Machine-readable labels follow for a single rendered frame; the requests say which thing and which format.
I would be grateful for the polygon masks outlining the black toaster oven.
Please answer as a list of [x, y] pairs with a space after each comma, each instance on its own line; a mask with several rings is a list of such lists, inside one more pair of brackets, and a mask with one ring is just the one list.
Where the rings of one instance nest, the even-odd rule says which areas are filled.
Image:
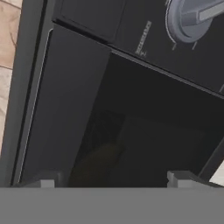
[[168, 171], [209, 181], [224, 161], [224, 14], [197, 42], [173, 43], [169, 0], [22, 0], [0, 150], [0, 187], [21, 183], [53, 27], [110, 50], [63, 186], [164, 187]]

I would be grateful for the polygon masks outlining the grey toaster oven knob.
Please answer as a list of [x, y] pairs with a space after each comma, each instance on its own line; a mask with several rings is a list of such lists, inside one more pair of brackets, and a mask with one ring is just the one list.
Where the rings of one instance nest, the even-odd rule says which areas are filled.
[[224, 0], [169, 0], [165, 28], [173, 43], [197, 42], [213, 20], [224, 14]]

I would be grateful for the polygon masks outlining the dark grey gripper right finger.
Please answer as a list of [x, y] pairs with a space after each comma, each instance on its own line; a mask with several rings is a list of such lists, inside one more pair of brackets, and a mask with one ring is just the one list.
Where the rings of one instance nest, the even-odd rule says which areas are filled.
[[203, 180], [190, 171], [168, 171], [167, 179], [169, 188], [222, 188], [222, 185]]

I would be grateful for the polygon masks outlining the black toaster oven door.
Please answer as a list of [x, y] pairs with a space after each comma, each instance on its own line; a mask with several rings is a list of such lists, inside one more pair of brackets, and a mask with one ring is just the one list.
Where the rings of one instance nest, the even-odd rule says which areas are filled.
[[59, 25], [53, 27], [19, 175], [21, 181], [42, 171], [69, 176], [109, 55], [105, 45]]

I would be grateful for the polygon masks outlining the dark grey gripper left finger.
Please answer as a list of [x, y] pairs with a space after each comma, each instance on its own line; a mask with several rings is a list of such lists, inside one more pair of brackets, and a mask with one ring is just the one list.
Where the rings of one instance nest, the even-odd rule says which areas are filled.
[[15, 184], [14, 187], [25, 188], [55, 188], [63, 186], [63, 173], [61, 171], [42, 171], [30, 180]]

